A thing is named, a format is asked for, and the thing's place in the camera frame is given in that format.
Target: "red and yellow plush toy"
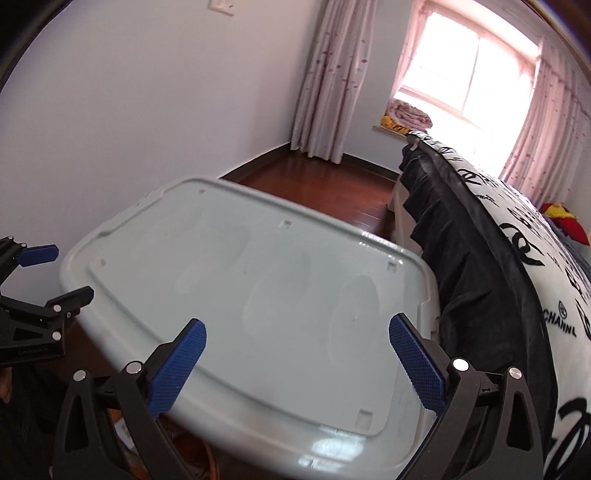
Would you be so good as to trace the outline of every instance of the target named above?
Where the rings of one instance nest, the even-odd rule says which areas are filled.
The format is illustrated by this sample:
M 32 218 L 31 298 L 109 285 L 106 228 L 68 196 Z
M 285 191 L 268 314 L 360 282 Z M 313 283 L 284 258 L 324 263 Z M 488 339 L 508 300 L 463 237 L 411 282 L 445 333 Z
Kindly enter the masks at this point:
M 585 229 L 578 222 L 579 219 L 570 213 L 564 205 L 545 203 L 542 205 L 540 212 L 552 219 L 565 235 L 583 245 L 589 245 L 589 237 L 587 237 Z

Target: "black and white bedspread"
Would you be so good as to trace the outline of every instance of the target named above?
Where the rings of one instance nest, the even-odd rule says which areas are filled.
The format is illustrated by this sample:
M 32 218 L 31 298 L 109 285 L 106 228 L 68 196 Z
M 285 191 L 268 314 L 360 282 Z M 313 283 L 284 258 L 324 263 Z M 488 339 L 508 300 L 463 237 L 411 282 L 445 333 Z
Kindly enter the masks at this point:
M 557 478 L 591 426 L 591 284 L 527 198 L 427 134 L 407 138 L 404 206 L 439 284 L 442 346 L 524 372 Z

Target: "blue gripper pad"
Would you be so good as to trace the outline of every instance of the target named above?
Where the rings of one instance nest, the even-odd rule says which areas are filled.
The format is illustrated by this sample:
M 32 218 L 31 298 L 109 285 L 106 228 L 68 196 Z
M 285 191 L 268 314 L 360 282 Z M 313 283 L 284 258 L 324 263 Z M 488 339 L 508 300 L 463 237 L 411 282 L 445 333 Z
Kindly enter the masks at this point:
M 55 245 L 31 247 L 21 250 L 16 257 L 16 261 L 21 267 L 30 267 L 32 265 L 53 262 L 59 254 L 60 251 Z
M 205 349 L 207 332 L 197 320 L 176 344 L 150 382 L 148 410 L 153 418 L 168 412 Z
M 390 343 L 406 370 L 421 403 L 428 410 L 441 416 L 447 406 L 445 380 L 435 366 L 420 340 L 400 315 L 390 320 Z

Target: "electrical socket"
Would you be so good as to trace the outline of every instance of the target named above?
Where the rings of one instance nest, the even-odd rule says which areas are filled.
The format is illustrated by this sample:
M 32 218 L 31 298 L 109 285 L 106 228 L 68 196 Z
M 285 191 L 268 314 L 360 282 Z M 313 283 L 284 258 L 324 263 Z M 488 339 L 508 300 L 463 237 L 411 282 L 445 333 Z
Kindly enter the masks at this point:
M 209 2 L 210 10 L 230 15 L 231 17 L 234 15 L 233 7 L 233 0 L 210 0 Z

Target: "window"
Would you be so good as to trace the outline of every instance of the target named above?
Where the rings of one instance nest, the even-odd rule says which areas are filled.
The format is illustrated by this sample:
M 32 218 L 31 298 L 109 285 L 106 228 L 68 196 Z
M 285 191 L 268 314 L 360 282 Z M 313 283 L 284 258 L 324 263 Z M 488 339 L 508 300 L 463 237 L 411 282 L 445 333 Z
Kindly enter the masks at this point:
M 530 105 L 534 62 L 474 22 L 433 7 L 394 98 L 426 112 L 435 139 L 498 176 Z

